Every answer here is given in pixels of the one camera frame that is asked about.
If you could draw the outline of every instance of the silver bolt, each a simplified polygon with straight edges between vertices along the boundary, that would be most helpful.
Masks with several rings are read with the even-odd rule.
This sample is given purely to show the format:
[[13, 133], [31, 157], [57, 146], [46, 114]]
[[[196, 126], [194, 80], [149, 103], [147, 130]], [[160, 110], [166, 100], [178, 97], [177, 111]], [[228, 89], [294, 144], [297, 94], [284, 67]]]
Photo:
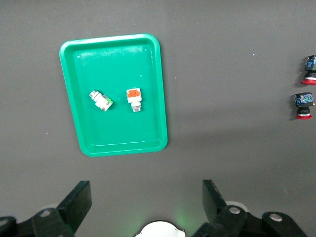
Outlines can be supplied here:
[[279, 215], [273, 213], [270, 215], [270, 218], [274, 221], [277, 221], [277, 222], [281, 222], [282, 221], [282, 217], [280, 217]]
[[0, 221], [0, 226], [4, 226], [6, 223], [8, 223], [8, 219]]
[[44, 217], [49, 216], [49, 215], [50, 215], [50, 211], [45, 210], [45, 211], [43, 211], [43, 212], [40, 214], [40, 217], [44, 218]]
[[240, 210], [239, 210], [237, 207], [234, 207], [234, 206], [232, 206], [231, 208], [229, 208], [229, 211], [230, 211], [232, 214], [239, 214], [239, 213], [240, 213]]

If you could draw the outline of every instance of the green plastic tray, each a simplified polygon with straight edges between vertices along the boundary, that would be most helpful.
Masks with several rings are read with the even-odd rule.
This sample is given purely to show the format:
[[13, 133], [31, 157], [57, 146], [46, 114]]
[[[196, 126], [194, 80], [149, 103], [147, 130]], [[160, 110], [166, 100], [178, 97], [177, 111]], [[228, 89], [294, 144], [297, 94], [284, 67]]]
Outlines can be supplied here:
[[[160, 46], [149, 34], [65, 42], [60, 60], [79, 146], [90, 157], [156, 152], [167, 144]], [[141, 89], [133, 112], [126, 90]], [[100, 110], [93, 90], [112, 101]]]

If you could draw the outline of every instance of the gray table surface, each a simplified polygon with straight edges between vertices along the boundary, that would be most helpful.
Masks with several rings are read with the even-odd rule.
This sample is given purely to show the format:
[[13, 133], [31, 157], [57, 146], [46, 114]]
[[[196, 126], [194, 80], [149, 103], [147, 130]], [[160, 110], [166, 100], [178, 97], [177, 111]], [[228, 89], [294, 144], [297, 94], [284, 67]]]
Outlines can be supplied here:
[[[1, 0], [0, 216], [23, 221], [90, 180], [78, 237], [132, 237], [158, 219], [190, 237], [206, 221], [202, 179], [213, 179], [225, 200], [287, 213], [316, 236], [316, 119], [293, 119], [292, 97], [316, 92], [300, 84], [315, 12], [313, 0]], [[169, 143], [89, 158], [59, 48], [143, 32], [161, 44]]]

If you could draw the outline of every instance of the white semicircular device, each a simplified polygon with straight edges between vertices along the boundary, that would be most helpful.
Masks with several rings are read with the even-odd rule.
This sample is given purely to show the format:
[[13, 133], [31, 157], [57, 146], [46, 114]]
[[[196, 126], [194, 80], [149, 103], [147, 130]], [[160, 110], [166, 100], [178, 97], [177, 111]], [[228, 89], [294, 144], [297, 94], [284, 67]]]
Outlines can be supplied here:
[[135, 237], [185, 237], [184, 231], [178, 230], [173, 224], [155, 221], [145, 226]]

